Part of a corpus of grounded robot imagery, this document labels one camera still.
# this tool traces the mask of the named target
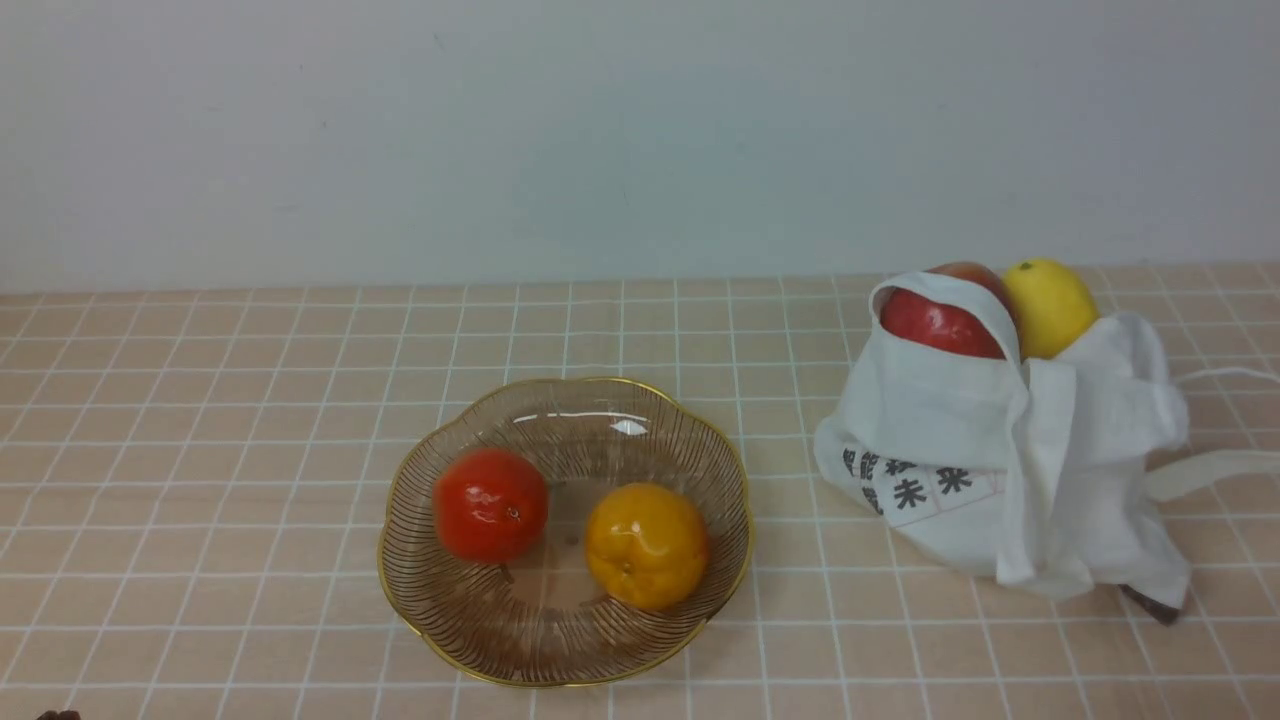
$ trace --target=white wall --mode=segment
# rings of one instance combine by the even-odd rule
[[[0,291],[1280,256],[1276,0],[0,3]]]

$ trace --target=dark object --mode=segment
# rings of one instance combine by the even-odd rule
[[[902,510],[908,505],[913,509],[928,500],[924,495],[924,486],[920,480],[913,480],[911,478],[904,479],[901,483],[893,486],[893,500],[897,501],[897,509]]]
[[[874,452],[864,452],[863,461],[859,464],[858,470],[861,474],[861,479],[872,479],[872,471],[876,470],[876,464],[879,462],[879,455]]]
[[[969,479],[969,470],[960,468],[938,468],[938,483],[942,486],[942,495],[973,487],[973,480]]]
[[[1164,602],[1156,602],[1129,585],[1120,585],[1120,592],[1123,592],[1129,600],[1137,602],[1138,607],[1146,610],[1148,615],[1155,618],[1157,623],[1166,628],[1176,623],[1178,616],[1181,614],[1181,611],[1176,607],[1169,607]]]
[[[867,502],[872,503],[872,507],[876,510],[877,515],[884,514],[884,509],[879,506],[879,498],[876,497],[876,491],[873,488],[863,488],[863,497],[867,498]]]
[[[915,462],[908,462],[906,460],[888,460],[884,462],[884,473],[891,478],[897,477],[899,473],[910,470],[911,468],[915,468]]]

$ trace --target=gold rim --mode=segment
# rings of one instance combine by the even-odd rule
[[[462,418],[466,416],[472,409],[477,407],[479,405],[484,404],[485,401],[488,401],[488,400],[490,400],[490,398],[493,398],[493,397],[495,397],[498,395],[502,395],[503,392],[506,392],[506,391],[508,391],[508,389],[511,389],[513,387],[522,387],[522,386],[530,386],[530,384],[552,384],[552,383],[622,383],[622,384],[635,386],[635,387],[643,388],[643,389],[645,389],[648,392],[652,392],[653,395],[658,396],[659,400],[662,400],[663,402],[667,402],[668,405],[671,405],[672,409],[675,409],[677,413],[681,413],[681,414],[684,414],[684,415],[686,415],[686,416],[689,416],[689,418],[691,418],[691,419],[701,423],[707,428],[709,428],[721,439],[721,442],[723,442],[726,445],[726,447],[728,447],[732,451],[732,452],[730,452],[730,455],[732,455],[733,462],[737,465],[737,477],[739,477],[739,480],[742,484],[744,514],[746,516],[746,553],[745,553],[745,556],[742,559],[742,566],[739,568],[737,577],[733,579],[733,583],[730,585],[728,592],[724,593],[724,600],[719,605],[717,605],[716,609],[713,609],[710,612],[708,612],[707,616],[703,618],[696,625],[694,625],[689,630],[689,633],[684,637],[684,639],[681,639],[678,643],[676,643],[664,655],[662,655],[662,656],[659,656],[659,657],[657,657],[657,659],[654,659],[654,660],[652,660],[649,662],[645,662],[644,665],[640,665],[639,667],[636,667],[634,670],[628,670],[626,673],[618,673],[618,674],[609,675],[609,676],[605,676],[605,678],[599,678],[599,679],[595,679],[595,680],[588,680],[588,682],[564,682],[564,683],[559,683],[559,682],[525,683],[525,682],[506,680],[506,679],[502,679],[502,678],[495,678],[493,675],[486,675],[484,673],[479,673],[476,670],[472,670],[471,667],[467,667],[462,662],[458,662],[452,655],[449,655],[448,652],[445,652],[444,648],[442,648],[439,644],[436,644],[435,641],[433,641],[429,635],[424,634],[412,623],[410,623],[410,620],[404,616],[404,610],[399,606],[399,603],[392,596],[392,591],[390,591],[390,587],[389,587],[388,580],[387,580],[387,566],[385,566],[385,561],[384,561],[384,559],[385,559],[385,550],[387,550],[385,548],[385,543],[387,543],[387,530],[388,530],[388,528],[390,525],[392,501],[396,497],[396,487],[399,484],[399,479],[401,479],[401,475],[402,475],[402,473],[404,470],[404,465],[408,462],[410,457],[412,457],[417,452],[417,450],[420,447],[422,447],[424,445],[426,445],[428,442],[430,442],[435,436],[443,433],[444,430],[449,429],[451,427],[453,427],[454,424],[457,424],[458,421],[461,421]],[[383,518],[383,529],[378,534],[378,582],[383,587],[383,594],[387,597],[387,602],[390,603],[392,610],[396,611],[396,615],[401,619],[401,621],[403,621],[406,625],[408,625],[410,630],[412,630],[415,635],[417,635],[419,638],[421,638],[433,651],[435,651],[435,653],[438,656],[440,656],[442,660],[444,660],[451,666],[453,666],[460,673],[462,673],[462,674],[465,674],[467,676],[471,676],[471,678],[475,678],[477,680],[483,680],[483,682],[486,682],[486,683],[493,683],[495,685],[508,687],[508,688],[561,688],[561,687],[563,687],[563,688],[589,688],[589,687],[595,687],[595,685],[603,685],[603,684],[608,684],[608,683],[614,683],[614,682],[618,682],[618,680],[625,680],[627,678],[634,678],[634,676],[640,675],[643,673],[648,673],[649,670],[653,670],[658,665],[662,665],[663,662],[671,660],[676,655],[678,655],[680,651],[682,651],[686,647],[689,647],[689,643],[691,643],[694,641],[694,638],[696,638],[699,634],[701,634],[703,629],[707,628],[707,623],[710,621],[712,618],[714,618],[717,614],[719,614],[719,611],[724,609],[724,606],[728,603],[728,601],[732,600],[735,594],[737,594],[737,591],[742,585],[742,580],[746,579],[746,571],[751,566],[751,556],[755,552],[755,516],[751,514],[750,491],[751,491],[751,488],[750,488],[750,483],[748,482],[746,465],[744,465],[744,462],[742,462],[742,455],[741,455],[741,452],[739,452],[739,450],[736,447],[733,447],[733,442],[730,441],[728,436],[726,436],[724,432],[719,427],[717,427],[714,423],[712,423],[710,420],[707,420],[705,418],[698,415],[696,413],[690,411],[684,405],[681,405],[678,401],[676,401],[676,398],[671,397],[669,395],[667,395],[662,389],[659,389],[659,388],[657,388],[657,387],[654,387],[654,386],[652,386],[649,383],[644,383],[644,382],[640,382],[640,380],[636,380],[636,379],[631,379],[631,378],[617,377],[617,375],[598,375],[598,377],[588,377],[588,378],[530,378],[530,379],[526,379],[526,380],[517,380],[517,382],[513,382],[513,383],[504,384],[504,386],[502,386],[502,387],[499,387],[499,388],[497,388],[494,391],[490,391],[490,392],[485,393],[484,396],[481,396],[475,402],[470,404],[467,406],[467,409],[463,410],[457,418],[449,420],[448,423],[444,423],[439,428],[436,428],[436,429],[431,430],[430,433],[428,433],[426,436],[424,436],[422,439],[417,441],[417,443],[415,443],[413,447],[404,455],[404,459],[401,460],[399,465],[396,468],[396,474],[392,477],[390,488],[388,488],[388,492],[387,492],[387,510],[385,510],[385,515]]]

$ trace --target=orange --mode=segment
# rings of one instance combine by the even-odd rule
[[[692,594],[710,557],[698,507],[655,483],[631,483],[605,496],[586,520],[582,544],[595,582],[650,612]]]

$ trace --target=tiled countertop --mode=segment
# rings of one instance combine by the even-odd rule
[[[1176,373],[1280,370],[1280,264],[1087,277]],[[814,479],[876,281],[3,297],[0,717],[1274,716],[1276,478],[1165,506],[1196,564],[1171,629],[1111,589],[1055,607],[938,569]],[[755,569],[637,679],[460,680],[381,594],[390,475],[481,393],[562,374],[646,380],[740,442]],[[1196,448],[1280,450],[1280,387],[1189,392]]]

